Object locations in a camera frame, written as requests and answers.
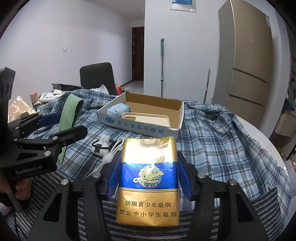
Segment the gold foil packaging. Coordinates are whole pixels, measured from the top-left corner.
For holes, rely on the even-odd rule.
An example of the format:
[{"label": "gold foil packaging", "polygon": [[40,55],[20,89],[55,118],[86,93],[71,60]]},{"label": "gold foil packaging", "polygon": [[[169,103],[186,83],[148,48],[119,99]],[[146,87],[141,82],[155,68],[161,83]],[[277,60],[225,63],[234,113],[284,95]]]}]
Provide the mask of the gold foil packaging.
[{"label": "gold foil packaging", "polygon": [[121,161],[116,222],[138,226],[178,226],[175,138],[127,139]]}]

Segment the silver bolt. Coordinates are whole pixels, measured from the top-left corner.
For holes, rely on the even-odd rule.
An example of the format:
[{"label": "silver bolt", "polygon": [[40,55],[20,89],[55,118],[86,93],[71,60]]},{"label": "silver bolt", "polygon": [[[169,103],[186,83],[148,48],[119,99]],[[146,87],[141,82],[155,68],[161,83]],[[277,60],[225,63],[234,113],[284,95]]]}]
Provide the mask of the silver bolt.
[{"label": "silver bolt", "polygon": [[45,155],[45,156],[50,156],[50,154],[51,154],[50,151],[46,151],[46,152],[44,152],[44,155]]},{"label": "silver bolt", "polygon": [[205,178],[205,174],[204,174],[204,173],[198,173],[197,176],[198,176],[199,178]]},{"label": "silver bolt", "polygon": [[237,182],[236,182],[236,180],[231,179],[231,180],[229,180],[229,184],[231,186],[235,186],[237,184]]},{"label": "silver bolt", "polygon": [[92,175],[94,178],[99,178],[101,176],[101,174],[99,172],[95,172]]},{"label": "silver bolt", "polygon": [[62,185],[66,185],[66,184],[68,184],[68,182],[69,182],[68,179],[63,179],[63,180],[61,180],[61,184],[62,184]]}]

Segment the ceiling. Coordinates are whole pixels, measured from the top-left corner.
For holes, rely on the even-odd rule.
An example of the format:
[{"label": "ceiling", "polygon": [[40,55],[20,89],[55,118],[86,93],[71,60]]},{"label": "ceiling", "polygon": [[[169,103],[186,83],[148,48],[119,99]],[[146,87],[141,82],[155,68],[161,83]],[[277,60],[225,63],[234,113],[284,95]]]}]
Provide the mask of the ceiling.
[{"label": "ceiling", "polygon": [[145,0],[86,0],[104,5],[130,20],[145,18]]}]

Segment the gold ornate emblem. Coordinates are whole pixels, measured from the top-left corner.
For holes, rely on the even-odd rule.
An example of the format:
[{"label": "gold ornate emblem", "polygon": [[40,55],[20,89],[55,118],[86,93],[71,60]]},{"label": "gold ornate emblem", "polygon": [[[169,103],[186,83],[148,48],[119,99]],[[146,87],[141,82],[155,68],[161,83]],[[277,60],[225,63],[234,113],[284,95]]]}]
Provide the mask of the gold ornate emblem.
[{"label": "gold ornate emblem", "polygon": [[161,176],[164,174],[157,166],[144,166],[139,177],[133,179],[134,183],[140,183],[145,188],[155,188],[161,181]]}]

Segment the coiled white cord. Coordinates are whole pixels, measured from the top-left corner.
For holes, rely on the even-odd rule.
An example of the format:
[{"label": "coiled white cord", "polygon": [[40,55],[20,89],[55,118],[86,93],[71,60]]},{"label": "coiled white cord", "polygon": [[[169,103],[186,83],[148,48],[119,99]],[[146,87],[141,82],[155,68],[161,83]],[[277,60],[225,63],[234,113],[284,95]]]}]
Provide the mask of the coiled white cord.
[{"label": "coiled white cord", "polygon": [[115,156],[115,153],[118,150],[122,150],[122,146],[124,143],[124,138],[119,138],[116,143],[114,144],[114,146],[112,147],[110,153],[107,153],[103,156],[102,162],[87,176],[89,177],[90,175],[92,175],[95,172],[100,172],[102,167],[106,164],[106,163],[110,163],[113,159],[113,157]]}]

